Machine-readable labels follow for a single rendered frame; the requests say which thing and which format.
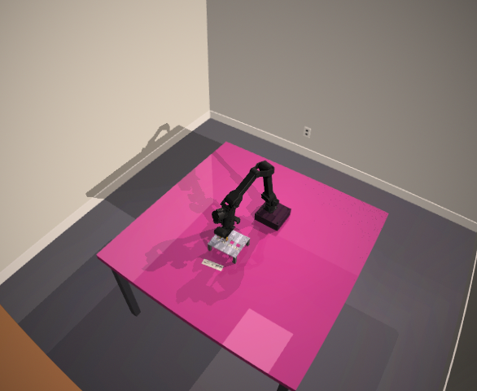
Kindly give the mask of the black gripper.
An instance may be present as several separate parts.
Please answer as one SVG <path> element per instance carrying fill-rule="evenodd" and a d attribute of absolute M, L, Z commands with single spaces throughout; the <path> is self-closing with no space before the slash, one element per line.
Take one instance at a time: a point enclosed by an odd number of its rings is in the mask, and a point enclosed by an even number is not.
<path fill-rule="evenodd" d="M 214 234 L 220 236 L 221 238 L 226 239 L 232 230 L 235 228 L 234 222 L 237 222 L 237 224 L 240 223 L 240 218 L 239 217 L 232 217 L 232 218 L 225 218 L 223 219 L 222 227 L 218 227 L 214 230 Z"/>

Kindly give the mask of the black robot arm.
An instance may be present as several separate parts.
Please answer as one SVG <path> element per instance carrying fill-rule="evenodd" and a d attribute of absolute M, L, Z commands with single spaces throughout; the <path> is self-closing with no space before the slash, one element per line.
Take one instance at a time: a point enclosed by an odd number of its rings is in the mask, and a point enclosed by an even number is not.
<path fill-rule="evenodd" d="M 258 177 L 263 177 L 264 181 L 265 191 L 261 194 L 261 198 L 266 201 L 266 204 L 263 209 L 269 213 L 274 212 L 278 208 L 277 205 L 280 201 L 273 191 L 272 175 L 274 174 L 274 170 L 274 166 L 266 160 L 256 163 L 256 166 L 250 169 L 248 175 L 242 180 L 238 187 L 231 191 L 220 203 L 221 208 L 212 212 L 213 222 L 215 224 L 223 223 L 223 219 L 234 217 L 236 208 L 239 207 L 243 200 L 244 193 Z"/>

